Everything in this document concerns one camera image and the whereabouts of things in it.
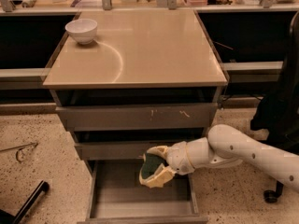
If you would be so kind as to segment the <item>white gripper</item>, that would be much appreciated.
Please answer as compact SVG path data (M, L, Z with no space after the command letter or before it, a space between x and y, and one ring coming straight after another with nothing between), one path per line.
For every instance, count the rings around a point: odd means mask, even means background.
M162 188L165 183L178 175L187 175L194 172L194 168L188 158L187 143L176 143L167 149L167 146L149 148L143 155L147 162L167 162L169 166L162 164L152 173L142 167L139 173L139 182L149 188Z

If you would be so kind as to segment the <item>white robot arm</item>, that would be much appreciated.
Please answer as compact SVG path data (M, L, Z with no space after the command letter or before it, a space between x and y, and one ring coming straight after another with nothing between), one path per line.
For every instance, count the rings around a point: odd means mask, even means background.
M139 182L149 188L161 188L175 175L187 175L199 168L226 168L246 161L299 191L298 155L263 144L225 124L213 126L200 139L151 147L143 161Z

